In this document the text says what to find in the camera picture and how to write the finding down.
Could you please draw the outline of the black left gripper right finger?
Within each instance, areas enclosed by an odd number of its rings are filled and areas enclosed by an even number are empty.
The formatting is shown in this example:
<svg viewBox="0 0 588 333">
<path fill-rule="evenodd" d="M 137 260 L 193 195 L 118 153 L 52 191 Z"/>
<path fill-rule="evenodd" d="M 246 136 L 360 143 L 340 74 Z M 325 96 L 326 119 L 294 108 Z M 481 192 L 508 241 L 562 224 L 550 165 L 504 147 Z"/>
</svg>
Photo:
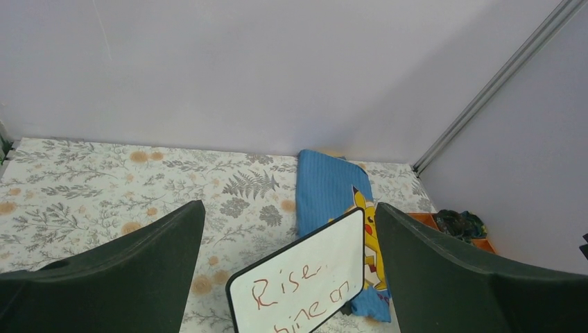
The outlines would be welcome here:
<svg viewBox="0 0 588 333">
<path fill-rule="evenodd" d="M 517 262 L 387 203 L 375 222 L 402 332 L 586 332 L 587 276 Z"/>
</svg>

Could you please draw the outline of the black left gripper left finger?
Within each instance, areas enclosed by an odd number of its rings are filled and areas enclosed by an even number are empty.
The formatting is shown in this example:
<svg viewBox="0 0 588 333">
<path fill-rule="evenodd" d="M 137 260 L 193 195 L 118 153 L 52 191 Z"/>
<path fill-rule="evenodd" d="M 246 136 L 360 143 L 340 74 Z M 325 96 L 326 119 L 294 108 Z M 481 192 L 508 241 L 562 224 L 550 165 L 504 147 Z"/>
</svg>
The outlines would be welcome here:
<svg viewBox="0 0 588 333">
<path fill-rule="evenodd" d="M 155 222 L 36 271 L 1 275 L 2 332 L 178 332 L 205 206 Z"/>
</svg>

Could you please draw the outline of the white whiteboard black frame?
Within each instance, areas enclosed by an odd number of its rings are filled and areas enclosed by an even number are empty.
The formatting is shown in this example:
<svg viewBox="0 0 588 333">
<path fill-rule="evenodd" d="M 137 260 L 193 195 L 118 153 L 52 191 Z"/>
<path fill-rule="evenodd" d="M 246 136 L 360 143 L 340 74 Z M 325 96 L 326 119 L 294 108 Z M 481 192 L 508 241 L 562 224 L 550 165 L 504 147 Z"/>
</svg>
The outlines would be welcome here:
<svg viewBox="0 0 588 333">
<path fill-rule="evenodd" d="M 233 274 L 225 292 L 234 331 L 313 332 L 357 297 L 364 217 L 354 208 Z"/>
</svg>

